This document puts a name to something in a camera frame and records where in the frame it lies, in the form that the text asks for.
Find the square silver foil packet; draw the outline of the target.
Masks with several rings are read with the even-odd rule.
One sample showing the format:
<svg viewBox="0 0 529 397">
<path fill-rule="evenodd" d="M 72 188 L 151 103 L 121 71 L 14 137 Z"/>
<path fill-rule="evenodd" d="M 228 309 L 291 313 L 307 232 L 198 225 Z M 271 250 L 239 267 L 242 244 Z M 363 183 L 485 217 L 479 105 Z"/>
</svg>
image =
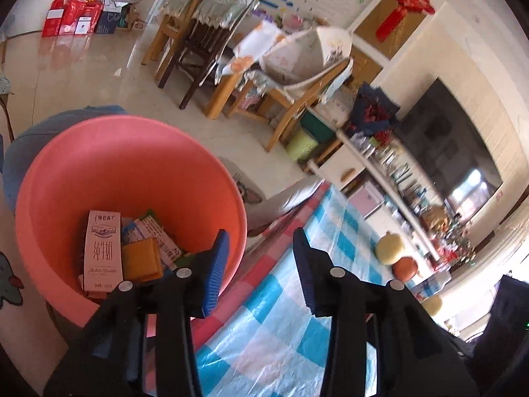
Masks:
<svg viewBox="0 0 529 397">
<path fill-rule="evenodd" d="M 125 281 L 135 284 L 150 282 L 163 276 L 160 249 L 154 238 L 144 239 L 122 247 Z"/>
</svg>

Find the cow cartoon blue packet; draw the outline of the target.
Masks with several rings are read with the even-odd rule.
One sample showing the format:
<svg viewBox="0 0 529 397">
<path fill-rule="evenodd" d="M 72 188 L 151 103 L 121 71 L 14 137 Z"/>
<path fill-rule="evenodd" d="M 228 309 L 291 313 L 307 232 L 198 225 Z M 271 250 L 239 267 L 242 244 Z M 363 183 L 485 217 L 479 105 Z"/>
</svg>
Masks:
<svg viewBox="0 0 529 397">
<path fill-rule="evenodd" d="M 146 211 L 143 216 L 134 220 L 123 218 L 122 224 L 121 240 L 124 244 L 155 239 L 164 267 L 171 271 L 177 269 L 177 260 L 182 257 L 184 251 L 160 225 L 153 210 Z"/>
</svg>

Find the pink plastic trash bin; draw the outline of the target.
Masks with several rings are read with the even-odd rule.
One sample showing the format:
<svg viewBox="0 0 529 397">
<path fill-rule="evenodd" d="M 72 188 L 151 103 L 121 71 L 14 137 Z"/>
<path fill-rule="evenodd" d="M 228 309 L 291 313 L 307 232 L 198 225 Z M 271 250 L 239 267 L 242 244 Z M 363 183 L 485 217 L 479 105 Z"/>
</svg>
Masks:
<svg viewBox="0 0 529 397">
<path fill-rule="evenodd" d="M 153 211 L 178 246 L 208 249 L 229 233 L 225 282 L 247 242 L 247 219 L 223 164 L 194 138 L 139 116 L 103 116 L 66 129 L 31 163 L 15 209 L 16 240 L 39 294 L 69 322 L 83 326 L 97 305 L 78 277 L 90 211 L 136 218 Z"/>
</svg>

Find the yellow pear right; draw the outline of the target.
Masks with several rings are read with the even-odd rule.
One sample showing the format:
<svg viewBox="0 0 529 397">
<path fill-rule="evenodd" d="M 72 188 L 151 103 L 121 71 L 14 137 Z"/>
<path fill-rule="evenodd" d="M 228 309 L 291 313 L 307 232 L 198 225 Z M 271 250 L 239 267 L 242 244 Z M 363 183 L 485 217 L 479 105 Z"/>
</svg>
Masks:
<svg viewBox="0 0 529 397">
<path fill-rule="evenodd" d="M 435 317 L 440 312 L 443 306 L 443 300 L 441 296 L 433 295 L 423 300 L 421 304 L 422 307 L 431 317 Z"/>
</svg>

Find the yellow pear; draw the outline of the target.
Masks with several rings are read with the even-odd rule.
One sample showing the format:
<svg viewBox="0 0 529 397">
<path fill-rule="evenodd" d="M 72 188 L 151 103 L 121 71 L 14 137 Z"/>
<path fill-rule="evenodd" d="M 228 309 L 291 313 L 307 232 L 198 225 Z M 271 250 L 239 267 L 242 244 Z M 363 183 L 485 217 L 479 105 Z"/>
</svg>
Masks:
<svg viewBox="0 0 529 397">
<path fill-rule="evenodd" d="M 393 265 L 401 259 L 405 252 L 403 239 L 399 234 L 386 233 L 378 240 L 375 253 L 380 263 L 384 265 Z"/>
<path fill-rule="evenodd" d="M 433 295 L 423 300 L 421 304 L 422 307 L 431 317 L 435 317 L 440 312 L 443 306 L 443 300 L 441 296 Z"/>
</svg>

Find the white yogurt drink bottle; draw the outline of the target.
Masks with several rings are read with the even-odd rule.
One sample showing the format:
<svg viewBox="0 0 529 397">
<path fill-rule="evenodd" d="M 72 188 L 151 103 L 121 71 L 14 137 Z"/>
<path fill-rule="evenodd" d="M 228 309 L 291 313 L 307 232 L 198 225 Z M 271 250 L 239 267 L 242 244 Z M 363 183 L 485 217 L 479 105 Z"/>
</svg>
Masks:
<svg viewBox="0 0 529 397">
<path fill-rule="evenodd" d="M 412 294 L 419 301 L 423 301 L 436 295 L 451 281 L 451 275 L 448 270 L 443 270 L 432 274 L 423 282 L 420 282 L 412 288 Z"/>
</svg>

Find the red orange apple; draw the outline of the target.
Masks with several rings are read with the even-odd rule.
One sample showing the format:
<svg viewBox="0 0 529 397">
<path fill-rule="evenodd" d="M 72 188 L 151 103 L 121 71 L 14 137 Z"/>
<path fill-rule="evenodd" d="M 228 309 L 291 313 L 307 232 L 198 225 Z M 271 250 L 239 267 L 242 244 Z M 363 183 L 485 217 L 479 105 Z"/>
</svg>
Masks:
<svg viewBox="0 0 529 397">
<path fill-rule="evenodd" d="M 409 282 L 418 273 L 418 263 L 410 256 L 404 256 L 392 265 L 394 277 Z"/>
</svg>

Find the yellow pear left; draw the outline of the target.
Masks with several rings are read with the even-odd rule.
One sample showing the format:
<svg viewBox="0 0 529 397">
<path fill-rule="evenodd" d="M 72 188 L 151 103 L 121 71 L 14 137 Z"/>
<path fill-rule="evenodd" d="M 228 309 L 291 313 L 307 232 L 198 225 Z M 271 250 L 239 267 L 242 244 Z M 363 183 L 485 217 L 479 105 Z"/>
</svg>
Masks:
<svg viewBox="0 0 529 397">
<path fill-rule="evenodd" d="M 375 253 L 380 263 L 384 265 L 393 265 L 401 259 L 405 252 L 403 239 L 399 234 L 386 233 L 378 240 Z"/>
</svg>

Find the blue white checkered tablecloth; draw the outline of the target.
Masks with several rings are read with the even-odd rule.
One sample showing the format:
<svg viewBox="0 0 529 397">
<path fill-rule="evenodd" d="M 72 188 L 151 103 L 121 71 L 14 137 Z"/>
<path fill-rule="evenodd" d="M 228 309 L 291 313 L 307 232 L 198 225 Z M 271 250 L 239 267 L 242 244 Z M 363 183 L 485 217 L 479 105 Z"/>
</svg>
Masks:
<svg viewBox="0 0 529 397">
<path fill-rule="evenodd" d="M 319 394 L 331 321 L 316 318 L 306 306 L 291 248 L 298 227 L 312 247 L 364 282 L 385 285 L 394 278 L 375 255 L 375 230 L 340 191 L 322 184 L 195 329 L 203 395 Z"/>
</svg>

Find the pink storage box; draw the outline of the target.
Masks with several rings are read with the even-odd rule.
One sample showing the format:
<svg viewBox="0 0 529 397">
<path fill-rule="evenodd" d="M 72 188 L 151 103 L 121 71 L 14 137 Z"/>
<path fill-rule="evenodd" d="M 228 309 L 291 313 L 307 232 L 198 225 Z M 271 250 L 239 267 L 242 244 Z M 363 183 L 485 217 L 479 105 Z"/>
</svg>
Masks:
<svg viewBox="0 0 529 397">
<path fill-rule="evenodd" d="M 383 192 L 372 182 L 366 181 L 352 193 L 349 203 L 365 219 L 383 204 L 384 198 Z"/>
</svg>

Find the white tv cabinet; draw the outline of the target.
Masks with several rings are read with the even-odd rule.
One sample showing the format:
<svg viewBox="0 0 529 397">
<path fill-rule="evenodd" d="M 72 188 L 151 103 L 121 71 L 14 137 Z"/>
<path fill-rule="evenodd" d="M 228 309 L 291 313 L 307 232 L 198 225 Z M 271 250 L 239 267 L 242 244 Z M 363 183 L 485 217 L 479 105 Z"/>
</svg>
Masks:
<svg viewBox="0 0 529 397">
<path fill-rule="evenodd" d="M 375 156 L 363 153 L 344 132 L 337 131 L 336 134 L 335 141 L 320 157 L 307 161 L 306 170 L 342 191 L 379 232 L 398 233 L 412 253 L 427 258 L 433 266 L 437 265 L 441 256 L 432 239 Z"/>
</svg>

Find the cat print stool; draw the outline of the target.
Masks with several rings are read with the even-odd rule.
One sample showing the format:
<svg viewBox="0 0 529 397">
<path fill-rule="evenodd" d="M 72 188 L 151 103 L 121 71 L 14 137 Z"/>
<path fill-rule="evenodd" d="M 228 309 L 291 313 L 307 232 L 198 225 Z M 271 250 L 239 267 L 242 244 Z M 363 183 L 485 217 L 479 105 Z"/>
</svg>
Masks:
<svg viewBox="0 0 529 397">
<path fill-rule="evenodd" d="M 231 175 L 245 205 L 258 204 L 265 200 L 263 190 L 233 161 L 219 157 L 219 161 Z"/>
</svg>

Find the black flat screen television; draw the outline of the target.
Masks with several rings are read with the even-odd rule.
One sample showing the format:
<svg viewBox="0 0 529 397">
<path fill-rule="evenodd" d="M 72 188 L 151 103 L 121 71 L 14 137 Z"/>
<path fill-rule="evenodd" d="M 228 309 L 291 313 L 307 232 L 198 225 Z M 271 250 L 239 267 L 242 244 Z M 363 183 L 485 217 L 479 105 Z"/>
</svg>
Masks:
<svg viewBox="0 0 529 397">
<path fill-rule="evenodd" d="M 454 214 L 471 220 L 503 180 L 474 123 L 436 79 L 394 129 Z"/>
</svg>

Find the green small waste bin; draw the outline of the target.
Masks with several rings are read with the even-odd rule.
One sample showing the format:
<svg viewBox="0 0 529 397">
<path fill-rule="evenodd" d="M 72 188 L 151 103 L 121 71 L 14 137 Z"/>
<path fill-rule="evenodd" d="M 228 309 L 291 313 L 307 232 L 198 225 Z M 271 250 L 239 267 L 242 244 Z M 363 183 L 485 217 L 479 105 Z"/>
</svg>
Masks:
<svg viewBox="0 0 529 397">
<path fill-rule="evenodd" d="M 306 159 L 318 146 L 318 141 L 305 128 L 300 128 L 296 134 L 291 137 L 285 150 L 288 156 L 294 160 Z"/>
</svg>

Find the dark blue flower bouquet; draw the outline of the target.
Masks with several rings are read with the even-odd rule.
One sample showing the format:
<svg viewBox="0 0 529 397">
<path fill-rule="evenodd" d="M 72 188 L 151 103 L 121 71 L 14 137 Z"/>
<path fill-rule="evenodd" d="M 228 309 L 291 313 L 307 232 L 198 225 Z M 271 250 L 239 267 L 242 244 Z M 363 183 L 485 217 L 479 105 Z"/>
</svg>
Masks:
<svg viewBox="0 0 529 397">
<path fill-rule="evenodd" d="M 344 131 L 350 136 L 390 134 L 399 124 L 396 114 L 400 108 L 380 87 L 373 88 L 364 82 L 357 91 Z"/>
</svg>

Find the light wooden dining chair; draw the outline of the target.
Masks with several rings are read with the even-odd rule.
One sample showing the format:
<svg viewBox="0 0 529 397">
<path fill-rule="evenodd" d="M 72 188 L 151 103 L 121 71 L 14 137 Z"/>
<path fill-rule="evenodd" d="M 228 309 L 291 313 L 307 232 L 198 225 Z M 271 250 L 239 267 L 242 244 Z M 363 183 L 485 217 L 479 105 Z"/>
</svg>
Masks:
<svg viewBox="0 0 529 397">
<path fill-rule="evenodd" d="M 279 140 L 292 131 L 296 120 L 305 110 L 316 103 L 324 104 L 331 99 L 335 91 L 350 77 L 352 69 L 353 58 L 343 58 L 323 72 L 294 85 L 280 85 L 260 70 L 250 71 L 244 74 L 244 86 L 227 111 L 226 116 L 231 117 L 239 114 L 269 124 L 271 120 L 266 117 L 268 110 L 273 104 L 281 105 L 285 112 L 264 147 L 270 152 Z M 251 91 L 255 91 L 257 96 L 263 97 L 263 101 L 256 111 L 243 110 L 240 106 Z"/>
</svg>

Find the dark wooden dining chair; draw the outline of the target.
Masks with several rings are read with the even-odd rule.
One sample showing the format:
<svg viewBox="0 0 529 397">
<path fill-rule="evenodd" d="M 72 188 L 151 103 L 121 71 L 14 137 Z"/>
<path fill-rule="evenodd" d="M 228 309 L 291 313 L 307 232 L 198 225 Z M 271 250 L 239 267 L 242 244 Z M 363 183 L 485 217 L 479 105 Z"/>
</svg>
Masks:
<svg viewBox="0 0 529 397">
<path fill-rule="evenodd" d="M 181 110 L 217 67 L 239 24 L 257 4 L 258 0 L 201 0 L 194 9 L 158 83 L 164 88 L 176 69 L 188 75 L 192 82 L 179 103 Z"/>
</svg>

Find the dining table with floral cloth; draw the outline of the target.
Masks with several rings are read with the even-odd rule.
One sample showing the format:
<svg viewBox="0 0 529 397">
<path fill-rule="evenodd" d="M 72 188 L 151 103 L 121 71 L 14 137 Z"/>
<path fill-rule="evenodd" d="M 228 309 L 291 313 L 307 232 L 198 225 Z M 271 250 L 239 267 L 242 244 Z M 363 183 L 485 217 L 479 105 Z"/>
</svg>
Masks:
<svg viewBox="0 0 529 397">
<path fill-rule="evenodd" d="M 286 33 L 269 21 L 260 21 L 247 33 L 234 48 L 234 56 L 227 63 L 219 63 L 214 76 L 216 88 L 205 107 L 204 116 L 217 119 L 244 73 L 285 37 Z"/>
</svg>

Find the red chinese knot decoration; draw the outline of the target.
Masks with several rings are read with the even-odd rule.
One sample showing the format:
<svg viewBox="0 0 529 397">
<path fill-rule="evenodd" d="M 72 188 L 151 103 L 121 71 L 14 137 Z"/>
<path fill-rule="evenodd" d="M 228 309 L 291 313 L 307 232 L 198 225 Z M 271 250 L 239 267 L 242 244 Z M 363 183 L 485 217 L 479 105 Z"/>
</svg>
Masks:
<svg viewBox="0 0 529 397">
<path fill-rule="evenodd" d="M 376 37 L 383 42 L 409 13 L 434 15 L 435 8 L 429 0 L 396 0 L 397 8 L 378 26 Z"/>
</svg>

